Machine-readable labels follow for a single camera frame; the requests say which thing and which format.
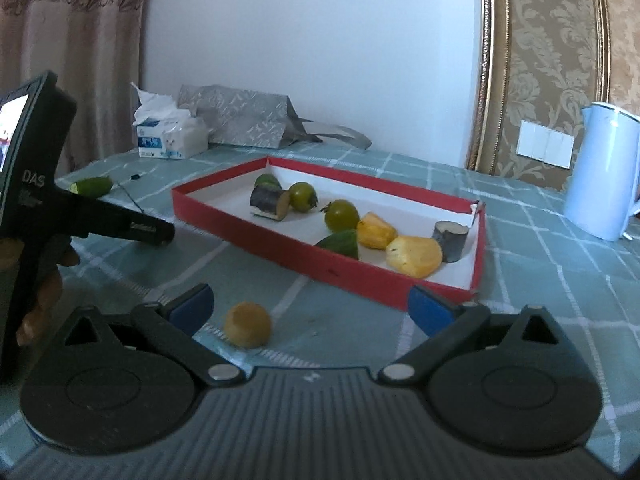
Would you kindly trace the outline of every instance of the light switch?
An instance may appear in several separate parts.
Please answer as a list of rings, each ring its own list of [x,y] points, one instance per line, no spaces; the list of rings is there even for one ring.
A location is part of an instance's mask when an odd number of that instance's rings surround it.
[[[533,158],[534,160],[539,160],[540,162],[543,162],[545,160],[546,146],[549,143],[550,133],[551,130],[549,128],[545,128],[540,124],[536,124],[536,142],[533,145],[531,158]]]
[[[569,169],[573,151],[574,138],[571,135],[551,130],[541,124],[520,122],[516,147],[518,155]]]
[[[545,156],[542,160],[544,160],[547,164],[555,164],[557,165],[557,156],[558,153],[562,150],[562,137],[564,134],[561,132],[557,132],[555,130],[549,130],[549,141],[546,144],[546,152]]]
[[[562,135],[562,147],[556,155],[556,166],[568,170],[571,167],[571,157],[574,154],[574,138],[571,135]]]
[[[516,147],[518,155],[531,157],[533,154],[533,147],[536,143],[536,126],[538,125],[528,121],[520,122],[520,133]]]

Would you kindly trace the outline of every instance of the cut cucumber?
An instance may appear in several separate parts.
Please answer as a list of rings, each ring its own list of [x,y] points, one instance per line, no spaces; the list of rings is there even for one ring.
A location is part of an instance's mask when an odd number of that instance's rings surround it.
[[[327,249],[333,253],[342,254],[359,260],[358,254],[358,234],[356,229],[346,229],[339,233],[329,235],[327,238],[320,240],[316,247]]]
[[[74,182],[69,187],[69,190],[71,193],[87,196],[89,198],[100,198],[101,196],[108,194],[112,187],[113,180],[108,176],[94,176]]]

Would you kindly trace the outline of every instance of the finger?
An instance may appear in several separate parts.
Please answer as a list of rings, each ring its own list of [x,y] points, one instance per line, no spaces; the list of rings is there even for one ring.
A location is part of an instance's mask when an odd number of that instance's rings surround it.
[[[78,253],[76,253],[76,250],[72,246],[69,246],[62,256],[60,256],[58,263],[63,267],[73,267],[80,263],[80,256],[78,256]]]
[[[58,268],[52,270],[38,287],[36,303],[49,310],[62,297],[62,275]]]
[[[16,238],[0,240],[0,270],[7,270],[18,263],[23,249],[23,241]]]
[[[51,309],[43,308],[36,304],[36,307],[29,312],[15,335],[19,346],[26,346],[40,338],[46,331],[51,320]]]

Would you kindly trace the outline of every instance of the eggplant piece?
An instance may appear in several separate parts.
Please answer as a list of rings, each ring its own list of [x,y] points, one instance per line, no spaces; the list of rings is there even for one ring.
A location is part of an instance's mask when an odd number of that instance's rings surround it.
[[[251,193],[249,208],[254,215],[279,222],[289,211],[289,201],[289,191],[271,184],[258,184]]]
[[[449,220],[436,222],[433,238],[442,248],[443,262],[452,264],[462,257],[462,249],[465,248],[468,234],[469,228],[467,226]]]

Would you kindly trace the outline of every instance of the green cherry tomato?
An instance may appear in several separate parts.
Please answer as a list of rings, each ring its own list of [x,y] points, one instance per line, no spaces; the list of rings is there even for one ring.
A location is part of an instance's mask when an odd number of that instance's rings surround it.
[[[289,188],[290,204],[299,213],[308,213],[318,205],[316,190],[306,182],[296,182]]]
[[[334,200],[322,208],[324,223],[332,233],[355,229],[360,221],[356,206],[344,199]]]
[[[275,178],[271,173],[263,173],[261,176],[255,179],[254,187],[258,184],[269,184],[270,186],[276,186],[282,188],[278,179]]]

